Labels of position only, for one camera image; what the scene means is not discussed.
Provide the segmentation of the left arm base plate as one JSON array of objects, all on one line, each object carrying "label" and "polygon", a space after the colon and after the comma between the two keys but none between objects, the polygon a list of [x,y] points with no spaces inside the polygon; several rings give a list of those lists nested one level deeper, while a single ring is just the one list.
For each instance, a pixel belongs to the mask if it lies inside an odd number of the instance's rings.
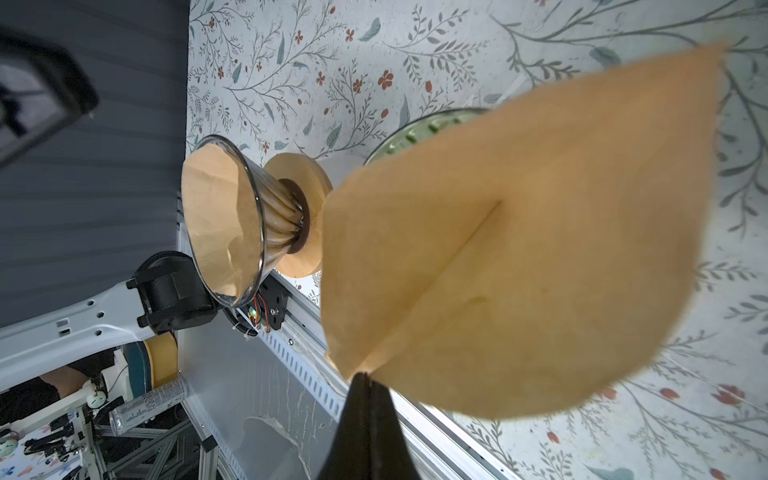
[{"label": "left arm base plate", "polygon": [[237,308],[225,307],[222,312],[234,330],[246,339],[255,338],[282,328],[289,298],[286,287],[271,273],[248,303]]}]

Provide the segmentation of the grey clear glass dripper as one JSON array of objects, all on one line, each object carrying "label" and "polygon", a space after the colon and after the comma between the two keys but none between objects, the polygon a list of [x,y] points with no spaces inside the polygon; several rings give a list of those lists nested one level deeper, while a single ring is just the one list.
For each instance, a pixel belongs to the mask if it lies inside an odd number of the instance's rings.
[{"label": "grey clear glass dripper", "polygon": [[252,300],[304,227],[302,205],[287,185],[220,135],[201,139],[184,161],[181,200],[195,267],[228,308]]}]

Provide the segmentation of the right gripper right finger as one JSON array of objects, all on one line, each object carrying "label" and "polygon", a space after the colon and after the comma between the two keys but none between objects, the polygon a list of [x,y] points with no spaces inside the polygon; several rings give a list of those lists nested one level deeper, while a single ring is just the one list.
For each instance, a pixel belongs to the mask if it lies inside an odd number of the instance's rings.
[{"label": "right gripper right finger", "polygon": [[370,478],[420,480],[412,461],[390,391],[370,382],[369,459]]}]

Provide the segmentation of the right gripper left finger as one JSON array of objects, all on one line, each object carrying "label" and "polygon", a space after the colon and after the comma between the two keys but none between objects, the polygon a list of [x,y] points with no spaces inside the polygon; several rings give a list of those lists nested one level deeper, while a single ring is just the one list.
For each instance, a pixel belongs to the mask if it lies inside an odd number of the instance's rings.
[{"label": "right gripper left finger", "polygon": [[364,480],[370,478],[370,379],[356,374],[328,456],[317,479]]}]

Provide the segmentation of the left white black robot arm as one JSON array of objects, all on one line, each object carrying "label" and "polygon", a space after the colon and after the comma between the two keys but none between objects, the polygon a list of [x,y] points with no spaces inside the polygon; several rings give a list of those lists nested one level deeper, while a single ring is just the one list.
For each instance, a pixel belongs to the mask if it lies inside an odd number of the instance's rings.
[{"label": "left white black robot arm", "polygon": [[1,389],[104,350],[204,325],[220,309],[189,255],[159,252],[98,295],[3,327]]}]

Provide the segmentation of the green glass dripper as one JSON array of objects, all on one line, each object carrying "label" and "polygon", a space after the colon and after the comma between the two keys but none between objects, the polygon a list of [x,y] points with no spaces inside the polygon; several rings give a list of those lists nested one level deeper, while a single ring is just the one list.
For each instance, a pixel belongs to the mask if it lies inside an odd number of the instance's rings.
[{"label": "green glass dripper", "polygon": [[484,114],[486,109],[461,108],[433,113],[405,126],[387,137],[365,160],[364,166],[373,162],[395,155],[422,143],[435,135],[452,127],[467,123]]}]

